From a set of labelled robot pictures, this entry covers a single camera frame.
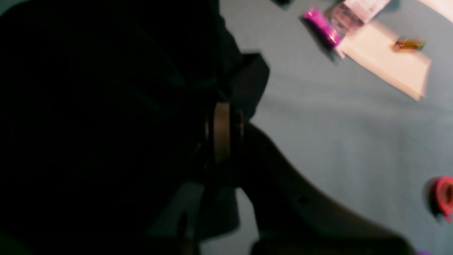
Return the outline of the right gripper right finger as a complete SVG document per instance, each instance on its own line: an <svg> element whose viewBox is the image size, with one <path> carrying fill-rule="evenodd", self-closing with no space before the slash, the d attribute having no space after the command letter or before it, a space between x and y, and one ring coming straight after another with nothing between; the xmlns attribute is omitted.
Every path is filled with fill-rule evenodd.
<svg viewBox="0 0 453 255"><path fill-rule="evenodd" d="M253 255L413 255L402 236L369 221L304 179L271 139L244 127L241 188L253 204Z"/></svg>

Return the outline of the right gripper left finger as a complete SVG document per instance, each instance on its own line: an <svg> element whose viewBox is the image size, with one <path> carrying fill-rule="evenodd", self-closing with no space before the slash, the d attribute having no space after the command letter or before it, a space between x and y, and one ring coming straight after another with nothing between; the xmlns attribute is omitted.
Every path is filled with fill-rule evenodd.
<svg viewBox="0 0 453 255"><path fill-rule="evenodd" d="M241 179L246 118L228 102L218 102L204 123L203 170L209 187L236 187Z"/></svg>

